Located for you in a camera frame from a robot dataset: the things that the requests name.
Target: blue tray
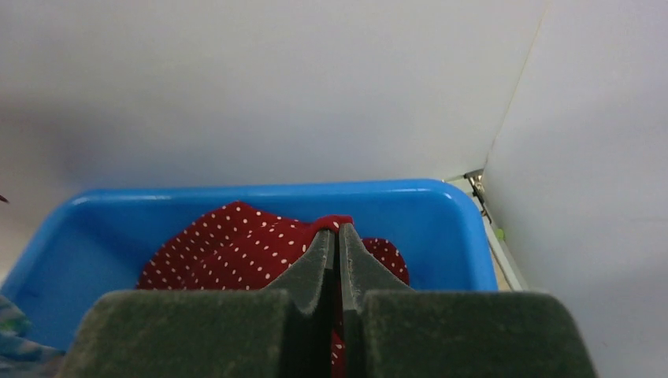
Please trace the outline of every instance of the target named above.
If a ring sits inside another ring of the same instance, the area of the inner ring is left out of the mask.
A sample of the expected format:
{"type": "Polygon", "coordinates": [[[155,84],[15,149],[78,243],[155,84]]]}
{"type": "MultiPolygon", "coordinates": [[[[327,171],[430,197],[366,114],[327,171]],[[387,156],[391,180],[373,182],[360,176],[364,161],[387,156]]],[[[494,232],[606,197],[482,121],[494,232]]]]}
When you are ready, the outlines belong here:
{"type": "Polygon", "coordinates": [[[161,244],[228,202],[313,221],[354,218],[362,237],[401,251],[418,290],[496,290],[482,219],[459,189],[435,180],[90,191],[52,212],[2,286],[34,327],[67,349],[82,316],[108,291],[134,287],[161,244]]]}

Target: white wall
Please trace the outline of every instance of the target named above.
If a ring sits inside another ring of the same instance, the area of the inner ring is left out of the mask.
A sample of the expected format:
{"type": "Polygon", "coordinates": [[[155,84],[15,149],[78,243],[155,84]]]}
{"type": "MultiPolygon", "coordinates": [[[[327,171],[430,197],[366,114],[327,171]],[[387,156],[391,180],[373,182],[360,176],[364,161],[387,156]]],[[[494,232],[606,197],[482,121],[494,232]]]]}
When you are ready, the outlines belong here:
{"type": "Polygon", "coordinates": [[[0,2],[0,193],[478,169],[545,4],[0,2]]]}
{"type": "Polygon", "coordinates": [[[485,169],[602,377],[668,376],[668,3],[552,2],[485,169]]]}

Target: red cloth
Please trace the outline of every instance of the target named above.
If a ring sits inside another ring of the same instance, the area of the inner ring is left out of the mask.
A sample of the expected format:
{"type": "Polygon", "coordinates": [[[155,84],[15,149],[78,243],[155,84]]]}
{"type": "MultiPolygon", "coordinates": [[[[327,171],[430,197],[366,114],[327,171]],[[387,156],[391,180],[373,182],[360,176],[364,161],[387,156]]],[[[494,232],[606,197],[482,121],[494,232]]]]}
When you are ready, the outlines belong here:
{"type": "MultiPolygon", "coordinates": [[[[201,216],[163,244],[144,266],[137,289],[258,290],[302,257],[323,228],[337,232],[348,216],[331,215],[308,224],[232,202],[201,216]]],[[[405,284],[406,263],[384,239],[363,239],[366,249],[405,284]]],[[[345,376],[340,294],[332,330],[332,376],[345,376]]]]}

